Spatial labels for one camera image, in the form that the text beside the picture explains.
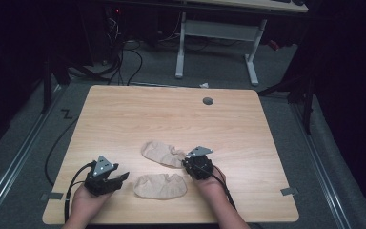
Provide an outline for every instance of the black tape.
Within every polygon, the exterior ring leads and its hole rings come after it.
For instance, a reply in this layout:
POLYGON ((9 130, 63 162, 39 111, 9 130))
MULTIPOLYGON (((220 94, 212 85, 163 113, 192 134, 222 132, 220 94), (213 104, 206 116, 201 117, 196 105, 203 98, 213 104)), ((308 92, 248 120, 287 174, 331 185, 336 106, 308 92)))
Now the black tape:
POLYGON ((286 188, 286 189, 281 189, 280 191, 283 196, 287 196, 287 195, 295 196, 299 193, 297 188, 286 188))
POLYGON ((49 199, 62 199, 64 196, 63 193, 50 193, 50 194, 43 194, 40 198, 41 201, 47 201, 49 199))

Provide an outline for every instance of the hand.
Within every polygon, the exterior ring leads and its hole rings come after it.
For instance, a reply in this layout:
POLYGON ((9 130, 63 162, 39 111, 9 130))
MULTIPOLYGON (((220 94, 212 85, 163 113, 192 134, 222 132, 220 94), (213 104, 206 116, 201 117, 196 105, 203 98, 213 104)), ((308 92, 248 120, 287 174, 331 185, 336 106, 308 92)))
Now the hand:
POLYGON ((81 184, 73 196, 70 218, 63 228, 85 228, 112 194, 97 197, 81 184))
MULTIPOLYGON (((216 166, 214 166, 213 168, 213 175, 215 175, 224 182, 225 175, 216 166)), ((200 180, 194 179, 193 182, 199 189, 201 196, 208 202, 212 202, 216 198, 227 198, 224 187, 214 177, 208 177, 207 179, 200 180)))

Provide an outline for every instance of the cable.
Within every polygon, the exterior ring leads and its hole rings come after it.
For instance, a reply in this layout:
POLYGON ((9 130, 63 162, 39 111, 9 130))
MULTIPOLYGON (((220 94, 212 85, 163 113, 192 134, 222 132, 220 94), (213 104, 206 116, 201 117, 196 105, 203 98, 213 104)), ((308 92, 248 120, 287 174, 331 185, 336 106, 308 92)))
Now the cable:
POLYGON ((71 75, 74 75, 76 77, 91 77, 95 80, 99 81, 109 81, 109 79, 102 77, 102 75, 105 75, 107 73, 111 73, 112 71, 117 72, 118 68, 120 67, 121 63, 119 61, 118 52, 120 51, 120 44, 122 47, 124 47, 124 44, 122 42, 117 43, 118 36, 121 35, 123 37, 123 32, 120 32, 119 29, 119 23, 117 23, 114 19, 108 18, 108 21, 112 22, 111 27, 109 29, 109 32, 107 33, 107 36, 110 39, 110 56, 109 59, 112 60, 112 65, 107 68, 104 71, 101 71, 99 73, 93 73, 92 71, 86 69, 83 66, 78 66, 76 64, 69 64, 71 67, 74 67, 79 73, 76 73, 75 71, 72 71, 71 69, 68 69, 68 73, 71 75))
POLYGON ((231 203, 231 205, 233 206, 233 208, 234 209, 236 209, 236 206, 234 205, 234 200, 233 200, 233 198, 231 197, 231 194, 230 194, 230 191, 228 190, 228 187, 227 187, 227 184, 226 184, 226 182, 225 182, 225 178, 224 178, 224 176, 222 175, 222 172, 216 167, 216 166, 214 166, 214 168, 216 169, 216 170, 218 170, 218 172, 219 172, 219 174, 222 176, 222 179, 224 180, 224 181, 222 181, 220 178, 218 178, 216 175, 214 175, 213 173, 210 173, 210 172, 208 172, 207 170, 204 170, 203 168, 201 168, 201 167, 199 167, 198 165, 194 165, 195 166, 195 168, 197 168, 197 169, 199 169, 199 170, 201 170, 202 172, 204 172, 204 173, 206 173, 206 174, 208 174, 208 175, 210 175, 210 176, 212 176, 212 177, 214 177, 221 185, 222 185, 222 187, 224 188, 224 191, 225 191, 225 194, 227 195, 227 198, 228 198, 228 201, 231 203))
POLYGON ((73 187, 73 185, 75 185, 75 180, 76 178, 79 176, 79 174, 86 168, 88 167, 92 167, 93 166, 93 162, 91 163, 88 163, 86 165, 84 165, 82 168, 80 168, 78 170, 78 172, 76 172, 75 176, 73 176, 73 179, 70 183, 70 187, 68 188, 68 191, 67 191, 67 195, 65 197, 65 204, 64 204, 64 219, 65 219, 65 222, 67 222, 68 218, 70 217, 70 198, 71 198, 71 189, 73 187))
POLYGON ((112 79, 117 75, 117 73, 119 74, 118 76, 118 85, 120 85, 120 78, 121 78, 121 81, 123 81, 123 78, 121 77, 121 66, 123 64, 123 59, 124 59, 124 46, 125 46, 125 43, 123 42, 123 47, 121 48, 121 57, 118 57, 118 60, 119 60, 119 66, 117 68, 117 70, 114 72, 114 74, 110 77, 109 81, 108 81, 108 85, 111 85, 112 83, 112 79))
POLYGON ((49 164, 49 160, 51 157, 52 152, 54 151, 56 145, 58 144, 59 140, 64 136, 64 134, 70 129, 70 127, 79 119, 79 116, 67 127, 67 129, 65 129, 64 132, 62 132, 62 134, 55 140, 54 144, 52 145, 49 154, 47 155, 46 158, 46 163, 44 164, 44 173, 46 175, 46 179, 49 182, 49 184, 51 186, 54 186, 54 182, 51 180, 50 176, 49 176, 49 171, 48 171, 48 164, 49 164))
POLYGON ((74 184, 72 185, 72 187, 73 187, 73 186, 75 186, 76 184, 79 184, 79 183, 85 183, 85 180, 84 180, 84 181, 78 181, 78 182, 74 183, 74 184))
POLYGON ((139 64, 139 67, 138 67, 138 69, 135 71, 135 73, 129 78, 129 81, 127 81, 127 86, 130 86, 130 82, 132 81, 132 79, 133 79, 133 77, 141 70, 141 67, 142 67, 142 56, 138 53, 138 52, 136 52, 136 51, 134 51, 134 50, 129 50, 130 52, 134 52, 135 54, 137 54, 138 56, 139 56, 139 58, 141 59, 141 63, 139 64))
POLYGON ((172 36, 176 33, 177 28, 179 27, 179 22, 180 22, 180 18, 181 18, 181 16, 182 16, 182 13, 180 12, 180 13, 179 13, 179 17, 177 18, 176 26, 174 27, 174 30, 173 30, 173 32, 171 33, 171 35, 170 35, 170 36, 168 36, 168 37, 167 37, 167 38, 165 38, 165 39, 159 40, 158 42, 168 41, 168 40, 173 40, 173 39, 175 39, 175 38, 177 38, 177 37, 179 37, 179 36, 180 36, 180 35, 177 35, 177 36, 175 36, 175 37, 172 37, 172 36))

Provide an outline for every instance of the metal bracket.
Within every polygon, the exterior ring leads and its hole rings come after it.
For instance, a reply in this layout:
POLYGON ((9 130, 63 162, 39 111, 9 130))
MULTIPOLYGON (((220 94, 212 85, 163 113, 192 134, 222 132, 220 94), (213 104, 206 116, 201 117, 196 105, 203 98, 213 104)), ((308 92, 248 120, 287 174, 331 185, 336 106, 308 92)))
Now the metal bracket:
POLYGON ((214 150, 202 147, 202 146, 197 146, 195 147, 195 149, 193 149, 191 152, 189 152, 187 154, 187 156, 204 156, 207 154, 212 153, 214 150))
POLYGON ((99 175, 107 173, 108 171, 113 171, 116 169, 117 168, 114 168, 114 165, 106 160, 103 156, 99 156, 99 158, 97 159, 97 163, 94 166, 93 176, 97 177, 99 175))

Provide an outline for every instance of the black cable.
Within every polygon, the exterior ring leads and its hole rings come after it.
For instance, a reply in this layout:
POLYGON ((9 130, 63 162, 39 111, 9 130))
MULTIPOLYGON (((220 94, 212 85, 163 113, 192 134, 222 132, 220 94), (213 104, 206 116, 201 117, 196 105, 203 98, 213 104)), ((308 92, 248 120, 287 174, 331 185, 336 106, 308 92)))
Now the black cable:
POLYGON ((70 217, 70 199, 71 199, 71 189, 73 187, 73 185, 75 185, 75 180, 76 178, 79 176, 79 174, 86 168, 88 167, 92 167, 93 166, 93 162, 91 163, 88 163, 86 165, 84 165, 82 168, 80 168, 78 170, 78 172, 76 172, 75 176, 73 177, 71 183, 70 183, 70 187, 68 188, 68 191, 67 191, 67 195, 65 197, 65 204, 64 204, 64 219, 65 219, 65 222, 67 222, 68 218, 70 217))
POLYGON ((174 27, 174 30, 173 32, 171 33, 171 35, 169 35, 168 37, 166 37, 165 39, 161 39, 161 40, 158 40, 158 44, 160 44, 160 42, 164 42, 164 41, 168 41, 168 40, 173 40, 177 37, 180 37, 180 35, 176 35, 175 37, 173 37, 175 34, 176 34, 176 31, 180 25, 180 19, 182 17, 182 12, 179 13, 179 16, 177 17, 177 22, 176 22, 176 26, 174 27))
POLYGON ((64 134, 70 129, 70 127, 78 120, 79 116, 67 127, 67 129, 65 129, 64 132, 62 132, 62 134, 55 140, 54 144, 52 145, 49 154, 47 155, 46 158, 46 163, 44 164, 44 173, 46 175, 46 179, 49 182, 49 184, 51 186, 54 186, 54 182, 51 180, 50 176, 49 176, 49 171, 48 171, 48 165, 49 165, 49 160, 51 157, 52 152, 54 151, 56 145, 58 144, 58 142, 61 140, 61 138, 64 136, 64 134))
POLYGON ((228 186, 227 186, 227 184, 226 184, 226 182, 225 182, 225 179, 224 179, 224 176, 222 175, 222 172, 216 167, 216 166, 214 166, 214 168, 216 169, 216 170, 218 170, 218 172, 219 172, 219 174, 222 176, 222 179, 224 180, 224 181, 222 181, 220 178, 218 178, 216 175, 214 175, 213 173, 210 173, 210 172, 208 172, 207 170, 204 170, 203 168, 201 168, 201 167, 199 167, 198 165, 194 165, 195 166, 195 168, 197 168, 197 169, 199 169, 199 170, 201 170, 202 172, 204 172, 204 173, 206 173, 206 174, 208 174, 208 175, 210 175, 210 176, 212 176, 212 177, 214 177, 221 185, 222 185, 222 187, 224 188, 224 191, 225 191, 225 194, 227 195, 227 198, 228 198, 228 201, 231 203, 231 205, 233 206, 233 208, 234 209, 236 209, 236 206, 234 205, 234 200, 233 200, 233 198, 231 197, 231 194, 230 194, 230 191, 228 190, 228 186))
POLYGON ((123 76, 121 76, 121 71, 118 71, 118 80, 117 80, 118 86, 120 86, 120 82, 121 82, 121 85, 124 86, 124 80, 123 80, 123 76))
POLYGON ((75 186, 75 185, 76 185, 76 184, 78 184, 78 183, 85 183, 85 180, 84 180, 84 181, 78 181, 78 182, 74 183, 74 184, 72 185, 72 187, 73 187, 73 186, 75 186))
POLYGON ((130 52, 134 52, 135 54, 137 54, 138 56, 139 56, 139 58, 141 59, 141 63, 139 64, 139 67, 138 67, 138 69, 135 71, 135 73, 129 78, 129 81, 127 81, 127 86, 130 86, 130 82, 132 81, 132 79, 133 79, 133 77, 141 70, 141 67, 142 67, 142 56, 138 53, 138 52, 136 52, 136 51, 134 51, 134 50, 129 50, 130 52))
POLYGON ((124 59, 124 46, 125 46, 125 43, 123 42, 123 46, 121 47, 120 51, 121 51, 121 57, 117 55, 117 59, 119 60, 119 65, 117 67, 117 70, 112 74, 112 76, 110 77, 109 81, 108 81, 108 85, 111 85, 112 83, 112 79, 117 75, 119 74, 120 76, 118 77, 118 79, 120 80, 120 77, 121 77, 121 66, 123 65, 123 59, 124 59))
POLYGON ((118 30, 119 25, 117 25, 117 22, 115 22, 112 18, 108 18, 108 20, 109 19, 112 20, 112 22, 114 23, 114 26, 117 26, 117 30, 116 30, 116 35, 115 35, 114 42, 112 42, 112 39, 111 39, 111 44, 110 44, 110 56, 109 56, 109 59, 112 59, 112 65, 109 68, 107 68, 106 70, 103 70, 103 71, 101 71, 99 73, 94 73, 94 72, 86 69, 83 66, 76 66, 75 67, 75 66, 71 65, 72 67, 76 68, 80 73, 76 73, 76 72, 71 71, 70 69, 68 69, 68 73, 69 74, 72 74, 73 76, 76 76, 76 77, 91 77, 91 78, 93 78, 95 80, 99 80, 99 81, 108 81, 108 79, 102 77, 102 75, 105 75, 107 73, 111 73, 112 71, 115 71, 115 73, 118 71, 118 69, 121 66, 121 63, 119 61, 120 59, 118 57, 118 51, 120 49, 123 49, 124 48, 124 42, 117 43, 117 40, 118 39, 123 40, 124 32, 118 30))

